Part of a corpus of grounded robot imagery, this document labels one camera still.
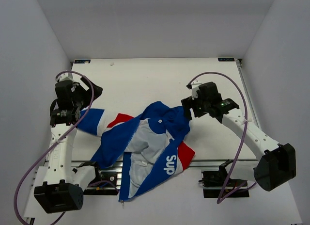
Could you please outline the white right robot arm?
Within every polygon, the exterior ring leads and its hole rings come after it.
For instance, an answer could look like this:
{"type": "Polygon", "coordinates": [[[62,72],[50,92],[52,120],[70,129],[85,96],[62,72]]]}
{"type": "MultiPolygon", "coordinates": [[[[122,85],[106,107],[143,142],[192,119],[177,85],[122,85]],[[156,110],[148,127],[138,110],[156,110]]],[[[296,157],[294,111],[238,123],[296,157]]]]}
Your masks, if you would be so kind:
{"type": "Polygon", "coordinates": [[[214,82],[193,81],[187,86],[191,96],[181,103],[186,118],[206,114],[235,133],[256,157],[256,162],[226,162],[219,167],[219,181],[226,186],[236,179],[256,182],[262,189],[271,191],[296,176],[295,149],[282,145],[245,119],[239,105],[232,99],[222,99],[214,82]]]}

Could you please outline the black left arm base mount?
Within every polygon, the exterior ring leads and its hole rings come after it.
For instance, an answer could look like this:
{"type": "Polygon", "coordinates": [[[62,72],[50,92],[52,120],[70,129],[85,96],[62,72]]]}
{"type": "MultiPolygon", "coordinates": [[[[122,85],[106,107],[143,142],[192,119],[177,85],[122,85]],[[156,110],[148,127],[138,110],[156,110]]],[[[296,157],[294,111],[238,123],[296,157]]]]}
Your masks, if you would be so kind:
{"type": "Polygon", "coordinates": [[[98,176],[90,182],[90,186],[83,192],[84,195],[117,196],[121,187],[123,163],[117,161],[108,168],[100,169],[94,162],[85,162],[80,165],[94,166],[98,176]]]}

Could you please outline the blue white red jacket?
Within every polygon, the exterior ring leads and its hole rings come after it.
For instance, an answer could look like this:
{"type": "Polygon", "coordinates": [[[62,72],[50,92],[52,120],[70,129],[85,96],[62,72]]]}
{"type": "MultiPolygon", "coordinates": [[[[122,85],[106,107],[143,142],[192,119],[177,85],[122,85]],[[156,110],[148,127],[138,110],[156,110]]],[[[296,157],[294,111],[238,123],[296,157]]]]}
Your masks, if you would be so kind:
{"type": "Polygon", "coordinates": [[[100,137],[91,160],[100,168],[123,157],[120,201],[140,196],[188,168],[195,151],[184,142],[190,132],[183,107],[151,103],[136,117],[84,109],[80,131],[100,137]]]}

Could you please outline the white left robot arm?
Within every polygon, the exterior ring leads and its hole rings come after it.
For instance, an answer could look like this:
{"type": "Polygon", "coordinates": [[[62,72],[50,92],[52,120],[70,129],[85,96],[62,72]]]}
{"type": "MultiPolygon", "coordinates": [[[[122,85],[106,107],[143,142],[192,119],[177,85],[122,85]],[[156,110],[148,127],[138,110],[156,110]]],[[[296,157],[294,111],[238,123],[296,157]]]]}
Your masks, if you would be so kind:
{"type": "Polygon", "coordinates": [[[102,173],[95,161],[87,161],[72,168],[72,153],[77,126],[89,113],[92,102],[103,89],[82,77],[83,88],[71,73],[56,77],[57,98],[50,107],[51,145],[43,183],[34,188],[34,197],[48,214],[80,210],[83,193],[89,185],[102,181],[102,173]]]}

